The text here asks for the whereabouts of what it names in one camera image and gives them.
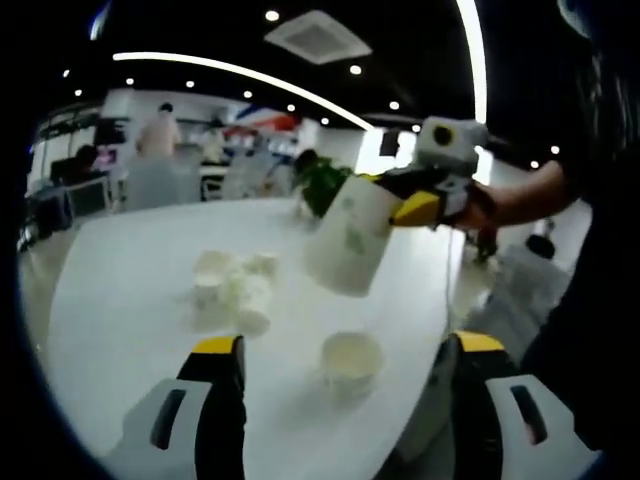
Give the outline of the person's right hand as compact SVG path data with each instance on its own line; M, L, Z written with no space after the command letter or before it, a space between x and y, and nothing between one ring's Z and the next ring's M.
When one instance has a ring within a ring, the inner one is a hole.
M462 231L474 231L478 246L497 246L498 227L495 215L499 197L496 192L480 183L473 182L467 189L468 198L454 226Z

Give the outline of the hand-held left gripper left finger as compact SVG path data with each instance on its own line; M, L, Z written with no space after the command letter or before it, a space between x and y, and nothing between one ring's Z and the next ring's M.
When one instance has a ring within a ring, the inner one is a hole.
M212 337L193 347L175 378L125 415L103 460L114 479L243 479L245 341Z

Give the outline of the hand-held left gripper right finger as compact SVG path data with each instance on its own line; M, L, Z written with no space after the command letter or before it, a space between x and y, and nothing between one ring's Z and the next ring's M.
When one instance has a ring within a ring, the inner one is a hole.
M397 456L421 479L581 479L600 454L497 339L457 330L440 345Z

